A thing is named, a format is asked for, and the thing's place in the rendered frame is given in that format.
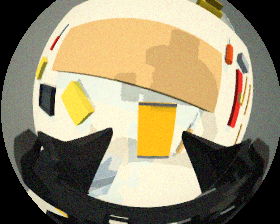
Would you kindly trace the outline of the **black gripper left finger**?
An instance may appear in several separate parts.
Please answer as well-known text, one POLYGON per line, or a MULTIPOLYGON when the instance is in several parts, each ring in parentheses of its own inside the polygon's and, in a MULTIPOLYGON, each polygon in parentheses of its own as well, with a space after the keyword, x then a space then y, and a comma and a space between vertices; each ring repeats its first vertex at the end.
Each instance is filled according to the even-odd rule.
POLYGON ((89 192, 92 179, 99 169, 107 147, 110 146, 112 136, 114 134, 110 127, 65 142, 52 137, 51 134, 49 136, 42 131, 37 131, 42 149, 45 148, 47 152, 59 158, 67 173, 85 192, 89 192))

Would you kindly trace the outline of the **tan wooden board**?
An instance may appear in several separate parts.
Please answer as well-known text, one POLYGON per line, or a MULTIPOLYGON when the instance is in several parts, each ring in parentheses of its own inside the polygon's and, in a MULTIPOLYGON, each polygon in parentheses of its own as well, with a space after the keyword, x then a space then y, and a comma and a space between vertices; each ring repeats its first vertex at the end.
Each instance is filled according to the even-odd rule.
POLYGON ((51 71, 131 84, 214 113, 221 59, 221 52, 184 29, 120 17, 70 28, 51 71))

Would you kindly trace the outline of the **orange-handled awl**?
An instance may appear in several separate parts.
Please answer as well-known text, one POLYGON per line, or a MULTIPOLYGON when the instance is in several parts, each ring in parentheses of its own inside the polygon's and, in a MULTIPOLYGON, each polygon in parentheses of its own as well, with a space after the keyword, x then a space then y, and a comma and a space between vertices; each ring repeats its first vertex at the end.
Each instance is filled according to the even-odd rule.
MULTIPOLYGON (((199 113, 196 114, 196 117, 197 117, 197 116, 199 116, 199 113)), ((195 121, 196 121, 196 119, 195 119, 195 121)), ((191 133, 194 132, 194 128, 195 128, 194 123, 195 123, 195 121, 192 122, 192 124, 190 124, 189 129, 187 129, 187 131, 189 131, 189 132, 191 132, 191 133)), ((177 154, 180 154, 181 151, 182 151, 182 149, 184 149, 184 148, 185 148, 185 147, 184 147, 184 142, 181 141, 180 144, 179 144, 179 147, 176 148, 176 151, 175 151, 175 152, 176 152, 177 154)))

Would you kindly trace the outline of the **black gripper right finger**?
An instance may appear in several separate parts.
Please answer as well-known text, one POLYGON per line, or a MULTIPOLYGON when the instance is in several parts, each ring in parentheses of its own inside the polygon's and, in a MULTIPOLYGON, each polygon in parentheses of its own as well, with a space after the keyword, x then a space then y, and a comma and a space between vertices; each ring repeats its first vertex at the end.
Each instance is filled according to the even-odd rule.
POLYGON ((214 189, 215 182, 230 168, 237 154, 249 148, 251 138, 237 142, 234 146, 222 146, 195 133, 182 131, 181 141, 184 142, 187 156, 194 168, 197 182, 200 184, 201 193, 214 189))

